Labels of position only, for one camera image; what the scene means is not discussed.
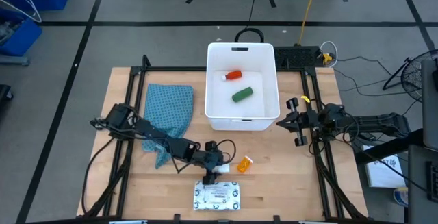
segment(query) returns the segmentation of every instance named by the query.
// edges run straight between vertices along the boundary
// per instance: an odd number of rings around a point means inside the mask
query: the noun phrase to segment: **teal towel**
[[[173,138],[182,138],[193,114],[193,87],[149,84],[144,118]],[[143,150],[157,152],[155,168],[171,159],[166,150],[151,140],[143,141]]]

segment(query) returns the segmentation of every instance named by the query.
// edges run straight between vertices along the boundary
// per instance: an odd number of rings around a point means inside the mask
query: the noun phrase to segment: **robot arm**
[[[218,149],[216,142],[206,142],[205,151],[201,151],[199,142],[168,136],[151,125],[148,120],[139,117],[133,108],[126,104],[115,104],[106,118],[94,119],[90,124],[96,129],[108,129],[109,135],[115,139],[135,138],[156,142],[171,154],[172,159],[206,169],[207,174],[203,177],[203,184],[214,183],[218,176],[217,173],[212,172],[215,166],[230,163],[224,161],[223,152]]]
[[[297,132],[296,146],[307,144],[307,139],[302,135],[302,129],[310,128],[316,133],[317,138],[332,141],[344,132],[382,132],[388,136],[405,138],[411,130],[408,121],[399,114],[383,114],[378,116],[351,116],[345,112],[344,106],[328,103],[320,112],[310,110],[298,112],[298,99],[287,101],[287,108],[292,112],[276,124]]]

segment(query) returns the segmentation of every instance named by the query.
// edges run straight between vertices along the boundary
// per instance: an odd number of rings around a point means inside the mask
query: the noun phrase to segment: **label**
[[[224,204],[228,201],[228,188],[221,186],[205,186],[205,203]]]

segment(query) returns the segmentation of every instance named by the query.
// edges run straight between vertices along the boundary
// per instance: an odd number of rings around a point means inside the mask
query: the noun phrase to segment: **white box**
[[[372,146],[362,145],[362,150],[367,150]],[[390,155],[382,159],[386,164],[390,165],[397,172],[403,174],[402,167],[398,156]],[[365,165],[365,171],[367,173],[368,186],[379,188],[399,188],[406,187],[403,177],[393,172],[387,166],[379,161],[367,163]]]
[[[230,71],[239,79],[223,81]],[[231,97],[247,87],[253,94]],[[268,43],[211,43],[207,53],[205,115],[215,130],[263,131],[280,116],[274,47]]]

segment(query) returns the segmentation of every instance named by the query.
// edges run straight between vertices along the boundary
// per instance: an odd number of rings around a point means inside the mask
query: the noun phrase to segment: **white cable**
[[[36,13],[36,15],[38,15],[38,20],[36,20],[34,17],[28,15],[26,12],[22,11],[21,9],[16,8],[16,7],[15,7],[14,5],[12,5],[11,3],[8,3],[8,2],[5,1],[5,0],[0,0],[0,1],[3,2],[4,4],[10,6],[11,8],[14,8],[15,10],[21,12],[22,14],[24,14],[26,17],[30,18],[31,20],[33,20],[33,21],[35,21],[35,22],[38,22],[38,23],[41,23],[41,22],[42,22],[42,19],[41,19],[40,13],[39,13],[38,10],[36,9],[36,7],[35,7],[35,5],[34,5],[34,2],[33,2],[32,0],[29,0],[29,1],[28,1],[28,0],[25,0],[25,1],[28,2],[28,4],[32,7],[32,9],[34,9],[34,12]]]
[[[325,44],[327,44],[327,43],[333,45],[333,48],[335,48],[335,63],[333,63],[331,66],[329,66],[329,67],[334,67],[334,66],[336,65],[336,63],[337,63],[337,59],[339,58],[339,56],[337,55],[337,47],[336,47],[335,43],[333,43],[333,42],[331,42],[331,41],[326,41],[326,42],[323,42],[323,43],[321,44],[320,49],[322,50],[323,46],[324,46]]]

